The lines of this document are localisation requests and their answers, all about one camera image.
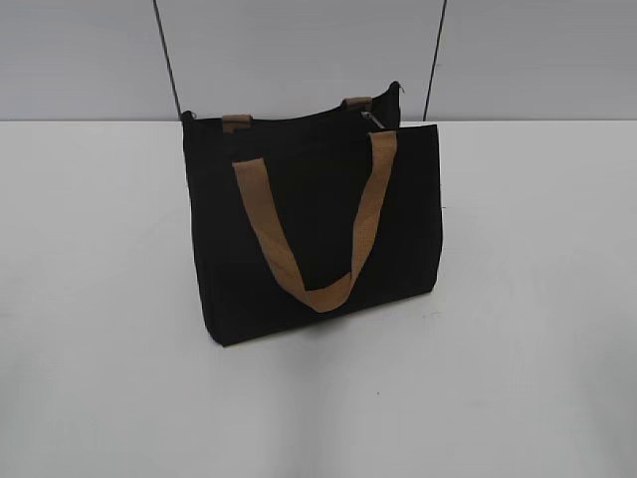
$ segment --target tote bag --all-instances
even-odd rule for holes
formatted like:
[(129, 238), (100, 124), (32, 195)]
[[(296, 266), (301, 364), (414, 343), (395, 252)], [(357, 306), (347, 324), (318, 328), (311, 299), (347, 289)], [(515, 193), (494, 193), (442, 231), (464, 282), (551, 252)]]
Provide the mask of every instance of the tote bag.
[(206, 328), (229, 346), (430, 292), (442, 249), (438, 130), (356, 111), (224, 135), (185, 118)]

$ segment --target bag strap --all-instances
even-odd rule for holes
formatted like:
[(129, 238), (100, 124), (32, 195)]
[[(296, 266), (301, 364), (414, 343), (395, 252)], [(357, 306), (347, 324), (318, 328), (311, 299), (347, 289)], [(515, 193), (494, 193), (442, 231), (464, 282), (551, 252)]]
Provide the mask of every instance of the bag strap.
[(347, 110), (363, 107), (366, 112), (371, 112), (371, 97), (345, 98), (341, 103)]
[(224, 115), (221, 117), (223, 132), (233, 132), (235, 129), (250, 127), (252, 117), (250, 115)]
[(157, 7), (157, 0), (152, 0), (152, 6), (155, 10), (155, 20), (157, 21), (157, 28), (159, 29), (159, 36), (161, 37), (161, 48), (163, 49), (163, 58), (166, 61), (168, 77), (170, 78), (170, 87), (172, 88), (172, 97), (175, 100), (175, 107), (177, 108), (177, 116), (181, 120), (181, 105), (179, 104), (179, 96), (177, 96), (177, 88), (175, 87), (175, 78), (172, 75), (172, 67), (170, 66), (170, 58), (168, 57), (168, 47), (166, 47), (166, 38), (163, 34), (163, 26), (161, 25), (161, 17), (159, 17), (159, 8)]
[(279, 221), (263, 158), (232, 164), (244, 207), (261, 250), (279, 285), (316, 312), (328, 312), (345, 303), (376, 239), (380, 210), (385, 198), (397, 149), (395, 131), (369, 134), (371, 174), (360, 197), (352, 230), (351, 269), (322, 289), (307, 290), (297, 260)]

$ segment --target white wall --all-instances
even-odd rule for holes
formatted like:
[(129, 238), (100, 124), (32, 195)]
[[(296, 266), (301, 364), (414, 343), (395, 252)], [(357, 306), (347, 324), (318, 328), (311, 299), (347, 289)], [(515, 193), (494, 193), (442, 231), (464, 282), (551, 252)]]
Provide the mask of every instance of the white wall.
[(431, 119), (637, 118), (634, 0), (450, 0)]
[[(441, 0), (159, 0), (185, 109), (294, 116), (406, 94), (422, 116)], [(151, 0), (3, 0), (0, 119), (176, 113)]]
[[(201, 116), (280, 118), (399, 80), (422, 117), (442, 0), (159, 0)], [(173, 120), (151, 0), (3, 0), (0, 120)], [(637, 118), (637, 2), (451, 0), (432, 120)]]

